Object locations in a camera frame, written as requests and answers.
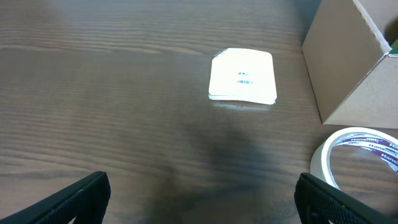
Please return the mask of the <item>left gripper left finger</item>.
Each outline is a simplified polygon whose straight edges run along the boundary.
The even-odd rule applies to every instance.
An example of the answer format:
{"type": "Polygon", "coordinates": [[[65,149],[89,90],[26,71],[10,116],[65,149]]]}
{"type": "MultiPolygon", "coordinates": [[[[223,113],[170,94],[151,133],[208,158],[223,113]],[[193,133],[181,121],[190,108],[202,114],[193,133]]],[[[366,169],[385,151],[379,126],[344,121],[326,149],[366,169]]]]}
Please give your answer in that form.
{"type": "Polygon", "coordinates": [[[2,224],[103,222],[111,196],[108,176],[97,171],[1,220],[2,224]]]}

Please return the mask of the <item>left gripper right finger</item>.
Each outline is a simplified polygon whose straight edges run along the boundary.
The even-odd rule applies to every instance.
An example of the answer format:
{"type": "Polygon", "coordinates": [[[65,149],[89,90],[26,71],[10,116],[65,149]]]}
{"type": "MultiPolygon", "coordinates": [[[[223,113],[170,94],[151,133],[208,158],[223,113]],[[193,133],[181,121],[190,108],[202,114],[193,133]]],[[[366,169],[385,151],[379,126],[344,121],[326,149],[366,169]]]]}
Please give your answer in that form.
{"type": "Polygon", "coordinates": [[[397,224],[371,207],[309,173],[302,173],[294,192],[300,221],[305,224],[397,224]]]}

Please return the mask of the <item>white tape roll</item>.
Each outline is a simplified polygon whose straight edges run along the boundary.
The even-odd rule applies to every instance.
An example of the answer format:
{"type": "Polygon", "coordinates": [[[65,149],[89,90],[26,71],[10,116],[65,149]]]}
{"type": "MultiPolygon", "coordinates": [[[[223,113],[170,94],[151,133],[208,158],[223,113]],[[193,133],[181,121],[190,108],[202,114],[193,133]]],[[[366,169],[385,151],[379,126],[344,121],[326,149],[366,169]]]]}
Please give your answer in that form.
{"type": "Polygon", "coordinates": [[[397,172],[397,139],[383,132],[350,127],[333,133],[314,152],[310,173],[332,187],[338,189],[330,168],[330,156],[335,146],[354,146],[365,149],[382,159],[394,172],[397,172]]]}

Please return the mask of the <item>brown cardboard box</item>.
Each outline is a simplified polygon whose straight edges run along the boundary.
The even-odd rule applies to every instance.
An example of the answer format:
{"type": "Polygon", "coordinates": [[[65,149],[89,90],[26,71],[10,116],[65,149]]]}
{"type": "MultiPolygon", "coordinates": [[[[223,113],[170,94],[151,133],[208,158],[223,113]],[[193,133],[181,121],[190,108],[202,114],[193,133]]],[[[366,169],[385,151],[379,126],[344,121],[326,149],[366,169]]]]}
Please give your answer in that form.
{"type": "Polygon", "coordinates": [[[302,45],[323,124],[397,128],[397,0],[323,0],[302,45]]]}

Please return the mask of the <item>yellow sticky note pad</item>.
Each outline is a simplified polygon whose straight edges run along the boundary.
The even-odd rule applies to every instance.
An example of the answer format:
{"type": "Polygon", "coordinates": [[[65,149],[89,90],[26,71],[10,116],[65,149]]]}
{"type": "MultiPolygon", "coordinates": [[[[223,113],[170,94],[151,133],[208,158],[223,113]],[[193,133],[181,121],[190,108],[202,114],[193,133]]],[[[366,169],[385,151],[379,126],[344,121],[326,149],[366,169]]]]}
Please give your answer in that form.
{"type": "Polygon", "coordinates": [[[208,89],[211,100],[276,103],[274,64],[269,52],[227,48],[211,61],[208,89]]]}

